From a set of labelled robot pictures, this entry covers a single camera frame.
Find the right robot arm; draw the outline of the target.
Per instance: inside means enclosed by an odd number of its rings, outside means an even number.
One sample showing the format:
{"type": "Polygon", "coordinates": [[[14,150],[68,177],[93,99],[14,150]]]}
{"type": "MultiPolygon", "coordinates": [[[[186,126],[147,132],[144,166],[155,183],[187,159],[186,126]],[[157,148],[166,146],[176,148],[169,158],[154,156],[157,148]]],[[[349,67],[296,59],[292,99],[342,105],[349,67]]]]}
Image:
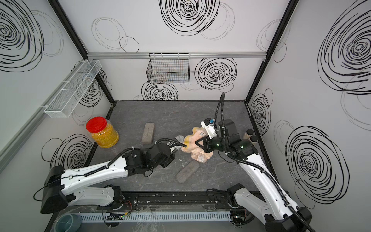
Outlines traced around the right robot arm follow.
{"type": "Polygon", "coordinates": [[[241,139],[233,121],[216,123],[205,119],[201,127],[206,135],[194,143],[204,152],[224,151],[253,180],[262,198],[258,198],[245,187],[230,188],[234,207],[243,207],[259,219],[268,232],[312,232],[312,214],[298,204],[281,188],[265,166],[257,149],[248,139],[241,139]]]}

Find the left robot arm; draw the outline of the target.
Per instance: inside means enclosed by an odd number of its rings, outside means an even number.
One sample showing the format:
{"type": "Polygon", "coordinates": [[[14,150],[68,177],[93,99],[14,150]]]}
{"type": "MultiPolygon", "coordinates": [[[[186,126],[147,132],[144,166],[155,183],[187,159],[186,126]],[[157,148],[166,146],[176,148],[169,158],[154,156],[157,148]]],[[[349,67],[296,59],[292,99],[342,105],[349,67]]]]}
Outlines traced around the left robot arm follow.
{"type": "Polygon", "coordinates": [[[128,148],[111,161],[77,169],[55,166],[44,182],[41,214],[52,214],[69,206],[119,207],[124,202],[119,187],[97,188],[104,181],[133,175],[149,176],[158,166],[166,168],[174,159],[175,144],[157,143],[150,148],[128,148]]]}

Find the grey oval eyeglass case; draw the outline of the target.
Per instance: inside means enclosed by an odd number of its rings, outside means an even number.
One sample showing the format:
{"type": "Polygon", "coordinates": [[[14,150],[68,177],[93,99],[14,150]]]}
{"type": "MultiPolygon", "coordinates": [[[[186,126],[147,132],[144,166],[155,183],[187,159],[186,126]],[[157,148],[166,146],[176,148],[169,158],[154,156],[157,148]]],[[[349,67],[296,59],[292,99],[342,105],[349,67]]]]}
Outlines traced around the grey oval eyeglass case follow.
{"type": "Polygon", "coordinates": [[[190,162],[176,175],[176,181],[180,184],[187,182],[199,168],[199,162],[195,160],[190,162]]]}

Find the grey rectangular eyeglass case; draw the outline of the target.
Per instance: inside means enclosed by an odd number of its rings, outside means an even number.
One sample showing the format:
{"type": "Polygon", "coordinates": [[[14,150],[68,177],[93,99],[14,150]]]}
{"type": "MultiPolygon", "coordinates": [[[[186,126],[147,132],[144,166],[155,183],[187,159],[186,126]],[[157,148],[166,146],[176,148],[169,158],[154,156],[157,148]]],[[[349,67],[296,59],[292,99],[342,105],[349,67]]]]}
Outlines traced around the grey rectangular eyeglass case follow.
{"type": "Polygon", "coordinates": [[[151,144],[154,138],[154,131],[155,131],[155,123],[149,122],[145,124],[143,136],[142,136],[142,144],[151,144]]]}

